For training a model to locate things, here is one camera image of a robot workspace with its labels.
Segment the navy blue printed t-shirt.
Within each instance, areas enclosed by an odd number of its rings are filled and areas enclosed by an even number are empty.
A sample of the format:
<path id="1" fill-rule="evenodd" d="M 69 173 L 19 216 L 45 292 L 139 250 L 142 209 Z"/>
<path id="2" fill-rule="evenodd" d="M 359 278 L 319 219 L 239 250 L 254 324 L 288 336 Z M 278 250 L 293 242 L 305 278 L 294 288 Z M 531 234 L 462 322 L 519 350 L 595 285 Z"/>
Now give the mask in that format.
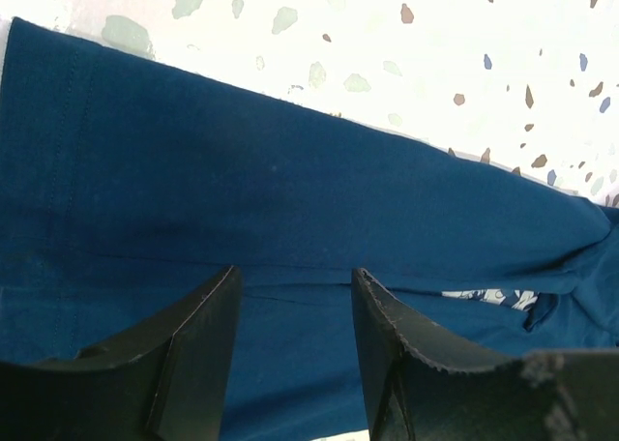
<path id="1" fill-rule="evenodd" d="M 506 354 L 618 343 L 616 209 L 13 20 L 2 358 L 71 358 L 225 265 L 245 280 L 225 440 L 363 428 L 355 268 Z"/>

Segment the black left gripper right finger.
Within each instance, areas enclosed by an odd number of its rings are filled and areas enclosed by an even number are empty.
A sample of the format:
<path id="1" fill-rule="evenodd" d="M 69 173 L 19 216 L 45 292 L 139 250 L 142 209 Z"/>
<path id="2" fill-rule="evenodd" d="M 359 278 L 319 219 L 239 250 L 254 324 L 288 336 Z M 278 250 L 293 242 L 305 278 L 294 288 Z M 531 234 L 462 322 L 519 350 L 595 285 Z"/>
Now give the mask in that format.
<path id="1" fill-rule="evenodd" d="M 364 269 L 351 301 L 371 439 L 617 439 L 617 351 L 511 358 L 431 321 Z"/>

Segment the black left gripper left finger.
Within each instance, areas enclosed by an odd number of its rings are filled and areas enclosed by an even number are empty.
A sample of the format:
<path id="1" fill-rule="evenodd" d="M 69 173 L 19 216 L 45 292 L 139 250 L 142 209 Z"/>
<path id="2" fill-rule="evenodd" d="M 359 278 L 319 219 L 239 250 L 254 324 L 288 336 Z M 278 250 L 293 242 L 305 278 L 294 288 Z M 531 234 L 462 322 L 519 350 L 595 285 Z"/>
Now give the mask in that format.
<path id="1" fill-rule="evenodd" d="M 72 360 L 2 363 L 2 439 L 218 439 L 242 289 L 226 267 Z"/>

